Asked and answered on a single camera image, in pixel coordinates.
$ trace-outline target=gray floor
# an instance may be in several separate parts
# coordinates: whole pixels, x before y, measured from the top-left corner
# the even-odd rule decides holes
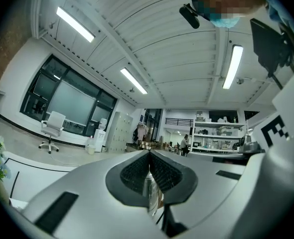
[[[59,152],[52,151],[48,154],[46,147],[39,149],[42,138],[27,133],[0,119],[0,135],[4,138],[6,150],[13,154],[37,162],[77,167],[94,161],[115,157],[121,154],[95,153],[89,155],[84,148],[56,143]]]

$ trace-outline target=shelf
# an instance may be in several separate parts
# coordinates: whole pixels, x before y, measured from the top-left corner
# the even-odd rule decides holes
[[[242,138],[242,136],[211,135],[211,134],[199,134],[199,133],[195,133],[193,134],[193,136],[222,138],[222,139],[241,139]]]
[[[219,152],[238,152],[236,149],[207,149],[204,147],[193,147],[193,149],[201,149],[201,150],[208,150],[208,151],[219,151]]]
[[[201,127],[221,127],[221,126],[230,126],[234,128],[243,127],[245,124],[241,123],[223,123],[223,122],[204,122],[204,121],[195,121],[195,126]]]

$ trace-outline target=railing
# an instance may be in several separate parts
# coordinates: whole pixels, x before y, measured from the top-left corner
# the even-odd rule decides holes
[[[168,125],[193,126],[193,120],[192,119],[172,119],[172,118],[166,118],[166,124],[168,124]]]

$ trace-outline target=trash bin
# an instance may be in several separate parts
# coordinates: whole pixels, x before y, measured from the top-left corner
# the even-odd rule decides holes
[[[94,153],[95,153],[95,146],[93,146],[93,145],[88,145],[88,147],[87,147],[87,152],[88,152],[88,154],[90,154],[90,155],[94,155]]]

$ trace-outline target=fluorescent light fixture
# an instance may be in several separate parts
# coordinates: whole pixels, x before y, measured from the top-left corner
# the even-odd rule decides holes
[[[72,28],[85,37],[89,42],[92,42],[95,36],[93,36],[88,30],[86,30],[80,23],[78,23],[71,15],[64,11],[61,7],[57,8],[56,14],[65,20]]]
[[[138,81],[136,81],[136,79],[129,73],[129,71],[127,71],[126,68],[122,69],[121,73],[124,74],[126,78],[129,79],[130,82],[133,83],[135,87],[140,90],[140,92],[142,92],[143,94],[147,94],[147,91],[138,83]]]
[[[240,60],[242,57],[243,47],[239,45],[233,45],[232,54],[231,54],[231,62],[228,71],[227,78],[225,83],[223,84],[223,88],[228,90],[231,87],[231,84],[236,76],[236,73],[239,68]]]

